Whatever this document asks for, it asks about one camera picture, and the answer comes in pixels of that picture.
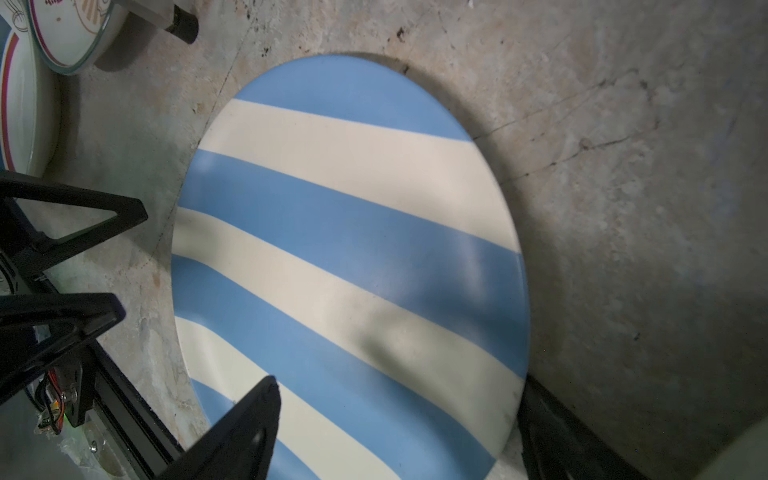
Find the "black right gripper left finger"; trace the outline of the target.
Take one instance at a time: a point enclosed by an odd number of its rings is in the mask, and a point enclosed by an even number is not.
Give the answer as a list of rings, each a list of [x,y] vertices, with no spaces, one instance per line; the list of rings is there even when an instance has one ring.
[[[265,479],[280,408],[278,383],[273,376],[266,376],[159,477]]]

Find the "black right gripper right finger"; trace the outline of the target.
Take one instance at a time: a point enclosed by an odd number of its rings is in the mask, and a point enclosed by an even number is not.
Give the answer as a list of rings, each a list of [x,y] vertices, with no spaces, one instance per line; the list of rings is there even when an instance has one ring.
[[[533,376],[518,411],[530,479],[643,479]]]

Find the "cream plate floral pattern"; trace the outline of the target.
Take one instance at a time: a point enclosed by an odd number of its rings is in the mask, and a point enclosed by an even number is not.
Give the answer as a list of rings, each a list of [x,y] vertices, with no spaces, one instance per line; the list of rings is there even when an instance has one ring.
[[[747,429],[718,453],[696,480],[767,480],[767,418]]]

